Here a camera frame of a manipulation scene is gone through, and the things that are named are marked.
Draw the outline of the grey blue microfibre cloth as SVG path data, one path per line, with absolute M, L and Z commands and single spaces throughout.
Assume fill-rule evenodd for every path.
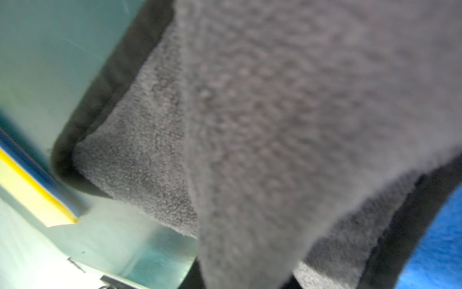
M 462 182 L 462 4 L 146 1 L 51 165 L 194 237 L 184 289 L 392 289 Z

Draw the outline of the yellow mesh document bag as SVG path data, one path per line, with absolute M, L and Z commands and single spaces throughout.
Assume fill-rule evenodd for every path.
M 1 187 L 47 228 L 73 225 L 79 219 L 1 149 Z

